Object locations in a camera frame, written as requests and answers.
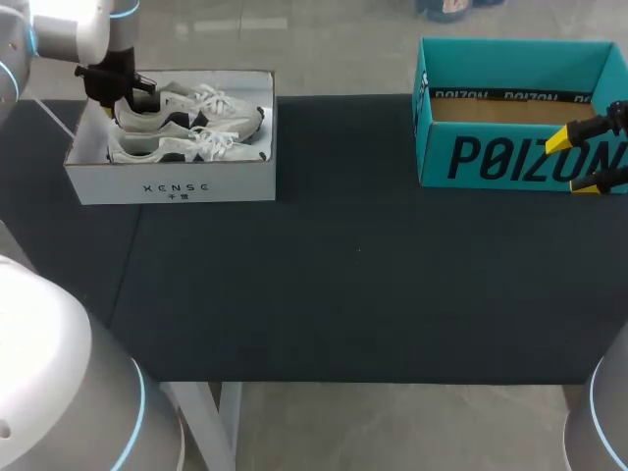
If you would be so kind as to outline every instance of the table leg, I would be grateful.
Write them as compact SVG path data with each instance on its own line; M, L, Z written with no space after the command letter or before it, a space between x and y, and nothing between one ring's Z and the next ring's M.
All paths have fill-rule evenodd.
M237 433L237 426L236 423L231 423L229 429L231 436L228 436L209 385L207 383L168 383L168 386L172 394L171 398L179 405L207 467L211 471L236 471L236 442L233 433L234 430ZM228 396L234 396L233 389L236 388L228 386L230 390ZM228 401L233 403L233 398L230 397Z

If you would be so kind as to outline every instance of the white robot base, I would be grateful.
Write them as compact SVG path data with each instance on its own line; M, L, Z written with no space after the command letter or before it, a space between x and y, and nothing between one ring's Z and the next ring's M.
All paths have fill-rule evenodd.
M203 471L175 406L82 305L0 257L0 469Z

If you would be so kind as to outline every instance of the poizon logo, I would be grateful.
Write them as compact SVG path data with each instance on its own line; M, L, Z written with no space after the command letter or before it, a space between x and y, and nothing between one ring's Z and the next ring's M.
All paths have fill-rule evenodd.
M419 88L419 99L416 102L416 110L414 111L414 136L418 134L419 130L419 115L423 109L423 98L425 97L425 90L428 88L428 74L423 71L421 76L421 86Z

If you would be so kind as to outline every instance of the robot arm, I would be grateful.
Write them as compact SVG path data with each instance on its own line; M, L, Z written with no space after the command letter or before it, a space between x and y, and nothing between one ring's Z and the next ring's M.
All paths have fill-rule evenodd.
M155 85L135 72L139 0L0 0L0 126L26 88L35 56L77 67L87 96L112 108Z

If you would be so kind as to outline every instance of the black table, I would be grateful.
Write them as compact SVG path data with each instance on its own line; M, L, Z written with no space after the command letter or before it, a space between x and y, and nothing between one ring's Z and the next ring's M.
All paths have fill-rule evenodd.
M625 322L627 199L421 188L408 95L282 98L278 144L277 202L83 207L21 103L0 219L159 381L582 383Z

